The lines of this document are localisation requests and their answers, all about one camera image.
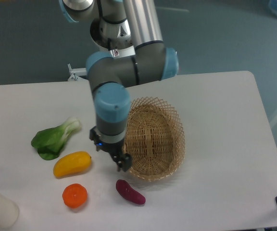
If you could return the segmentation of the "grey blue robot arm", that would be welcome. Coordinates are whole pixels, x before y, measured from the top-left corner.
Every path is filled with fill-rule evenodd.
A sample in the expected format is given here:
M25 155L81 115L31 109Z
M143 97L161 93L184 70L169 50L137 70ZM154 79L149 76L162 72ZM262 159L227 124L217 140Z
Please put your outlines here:
M110 154L118 170L128 171L132 158L122 151L131 106L127 88L174 77L176 51L164 45L152 0L62 0L59 5L71 23L92 20L90 35L100 50L85 68L96 114L89 138Z

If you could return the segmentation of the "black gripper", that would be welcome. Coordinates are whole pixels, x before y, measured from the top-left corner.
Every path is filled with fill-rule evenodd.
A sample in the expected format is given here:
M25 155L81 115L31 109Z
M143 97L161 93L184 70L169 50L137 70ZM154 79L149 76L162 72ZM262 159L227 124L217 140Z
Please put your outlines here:
M100 135L97 133L97 128L93 127L89 131L89 139L96 146L96 151L102 150L112 155L113 161L117 165L117 171L127 172L132 167L132 157L128 153L122 153L124 139L116 143L106 143L100 140Z

